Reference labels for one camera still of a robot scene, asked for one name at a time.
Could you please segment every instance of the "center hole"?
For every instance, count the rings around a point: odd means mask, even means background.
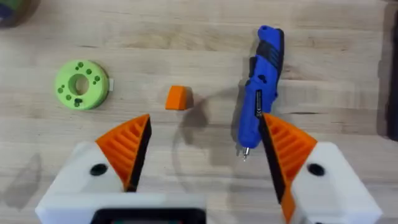
[[[76,74],[71,79],[71,88],[76,92],[77,95],[81,96],[88,90],[88,79],[82,74]]]

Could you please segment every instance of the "green 3d-printed part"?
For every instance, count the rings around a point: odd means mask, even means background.
[[[79,94],[76,82],[87,79],[88,89]],[[104,70],[89,60],[66,63],[55,80],[55,94],[62,104],[73,110],[89,110],[99,106],[108,95],[109,80]]]

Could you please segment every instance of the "orange cube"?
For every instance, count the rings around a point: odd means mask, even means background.
[[[187,89],[184,86],[171,86],[165,108],[167,110],[186,110]]]

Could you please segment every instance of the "wooden table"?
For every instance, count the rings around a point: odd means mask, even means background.
[[[385,129],[393,3],[380,0],[41,0],[0,31],[0,223],[38,223],[34,208],[80,141],[149,113],[153,135],[140,192],[205,194],[209,223],[283,223],[262,146],[236,157],[248,59],[260,25],[286,33],[274,114],[336,143],[398,223],[398,144]],[[68,60],[115,79],[97,109],[72,111],[54,93]],[[190,111],[164,110],[171,85]]]

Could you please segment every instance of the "white plastic housing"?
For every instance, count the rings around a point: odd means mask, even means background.
[[[91,168],[106,164],[108,170],[92,176]],[[101,149],[83,142],[55,178],[35,211],[43,224],[88,224],[101,208],[202,208],[196,195],[137,194],[123,192],[123,185]]]
[[[313,175],[318,164],[325,175]],[[382,215],[364,184],[336,145],[319,142],[292,184],[296,208],[291,224],[373,224]]]

